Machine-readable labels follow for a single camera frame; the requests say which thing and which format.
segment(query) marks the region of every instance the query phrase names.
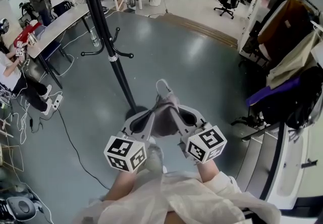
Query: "bag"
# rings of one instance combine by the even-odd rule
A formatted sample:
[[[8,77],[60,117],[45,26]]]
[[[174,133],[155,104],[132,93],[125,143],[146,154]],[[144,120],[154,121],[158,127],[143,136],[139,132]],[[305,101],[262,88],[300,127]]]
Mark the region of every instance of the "bag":
[[[312,67],[302,73],[299,86],[286,92],[270,95],[252,108],[257,112],[262,112],[267,124],[285,122],[293,129],[307,127],[313,124],[320,115],[322,85],[322,68]]]

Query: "white sleeve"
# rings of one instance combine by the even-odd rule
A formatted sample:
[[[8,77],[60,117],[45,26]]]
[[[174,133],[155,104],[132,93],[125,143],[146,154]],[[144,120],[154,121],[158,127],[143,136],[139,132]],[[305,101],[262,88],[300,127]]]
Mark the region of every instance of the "white sleeve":
[[[220,172],[212,180],[203,184],[221,197],[241,193],[236,180],[233,177],[228,177],[223,172]]]

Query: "water bottle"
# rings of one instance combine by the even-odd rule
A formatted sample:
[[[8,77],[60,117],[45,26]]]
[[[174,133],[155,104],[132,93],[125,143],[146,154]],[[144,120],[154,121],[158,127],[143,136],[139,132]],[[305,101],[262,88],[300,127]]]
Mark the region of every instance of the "water bottle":
[[[95,33],[92,30],[90,30],[90,33],[91,33],[91,40],[92,40],[93,45],[95,47],[98,47],[100,44],[99,44],[99,41],[97,40]]]

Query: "wire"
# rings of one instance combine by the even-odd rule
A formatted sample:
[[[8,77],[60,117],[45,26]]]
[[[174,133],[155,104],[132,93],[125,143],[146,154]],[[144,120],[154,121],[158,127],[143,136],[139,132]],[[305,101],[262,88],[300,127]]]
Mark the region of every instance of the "wire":
[[[64,31],[64,34],[63,34],[63,36],[62,36],[61,40],[59,41],[59,43],[63,40],[63,38],[64,38],[64,36],[65,36],[65,33],[66,33],[66,30]]]
[[[73,60],[72,60],[72,63],[71,63],[71,65],[69,66],[69,68],[64,72],[64,73],[62,73],[62,74],[60,74],[60,75],[57,75],[56,73],[54,73],[56,76],[63,76],[66,72],[68,72],[68,70],[72,67],[72,65],[73,65],[73,62],[74,62],[74,60],[75,60],[75,58],[74,58],[74,56],[72,56],[71,54],[68,54],[68,55],[70,55],[71,57],[73,57]]]
[[[12,155],[11,155],[11,150],[9,150],[9,156],[10,156],[10,160],[11,160],[11,165],[13,166],[13,171],[15,172],[15,174],[16,174],[16,176],[17,176],[17,178],[18,178],[18,180],[19,180],[19,182],[21,183],[21,184],[24,184],[24,185],[26,185],[29,189],[30,189],[30,191],[33,193],[33,195],[35,196],[36,195],[36,198],[37,198],[37,200],[39,200],[46,208],[47,208],[47,210],[49,211],[49,219],[50,219],[50,223],[51,224],[54,224],[54,222],[53,222],[53,220],[52,220],[52,218],[51,218],[51,211],[50,211],[50,209],[47,207],[47,205],[46,204],[44,204],[44,202],[39,198],[39,196],[31,189],[31,187],[27,184],[27,183],[24,183],[24,182],[22,182],[21,180],[20,180],[20,178],[19,178],[19,176],[18,176],[18,174],[17,174],[17,172],[16,172],[16,169],[14,168],[14,161],[13,161],[13,155],[14,155],[14,151],[12,151]]]
[[[96,180],[97,180],[97,181],[98,181],[98,182],[99,182],[99,183],[100,183],[104,188],[106,188],[107,190],[110,190],[110,188],[106,187],[103,183],[101,183],[101,181],[100,181],[97,177],[95,177],[95,176],[94,176],[94,175],[92,175],[88,170],[86,170],[86,169],[85,169],[85,167],[84,167],[84,165],[83,165],[83,163],[82,163],[82,161],[81,161],[80,154],[79,154],[78,150],[75,148],[74,144],[73,144],[73,143],[72,143],[72,141],[71,141],[71,138],[70,138],[70,135],[69,135],[69,133],[68,133],[68,131],[67,131],[67,128],[66,128],[66,125],[65,125],[64,119],[63,119],[63,117],[62,117],[61,111],[60,111],[59,109],[57,109],[57,111],[60,113],[60,116],[61,116],[61,119],[62,119],[63,125],[64,125],[64,127],[65,127],[65,131],[66,131],[67,137],[69,138],[69,141],[70,141],[71,145],[73,146],[74,150],[76,151],[76,154],[77,154],[77,156],[78,156],[78,158],[79,158],[79,162],[80,162],[81,166],[83,167],[84,171],[85,171],[85,172],[87,172],[87,173],[88,173],[90,176],[92,176],[94,179],[96,179]]]

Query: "black metal coat rack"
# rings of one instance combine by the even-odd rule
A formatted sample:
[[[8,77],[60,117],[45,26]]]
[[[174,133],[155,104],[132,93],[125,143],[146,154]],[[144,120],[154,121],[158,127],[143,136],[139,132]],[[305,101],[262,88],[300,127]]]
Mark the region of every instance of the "black metal coat rack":
[[[94,27],[97,31],[98,38],[101,42],[101,49],[95,52],[82,52],[82,56],[86,55],[97,55],[104,50],[104,47],[107,48],[109,54],[109,61],[112,65],[113,71],[118,79],[118,82],[122,88],[122,91],[129,103],[131,110],[127,113],[127,118],[135,115],[136,113],[145,110],[144,107],[138,107],[134,101],[129,84],[127,82],[125,73],[123,71],[119,56],[133,58],[132,53],[123,53],[116,49],[114,42],[118,38],[120,28],[116,28],[115,36],[112,38],[107,23],[105,21],[102,5],[100,0],[86,0],[89,7],[90,14],[94,23]]]

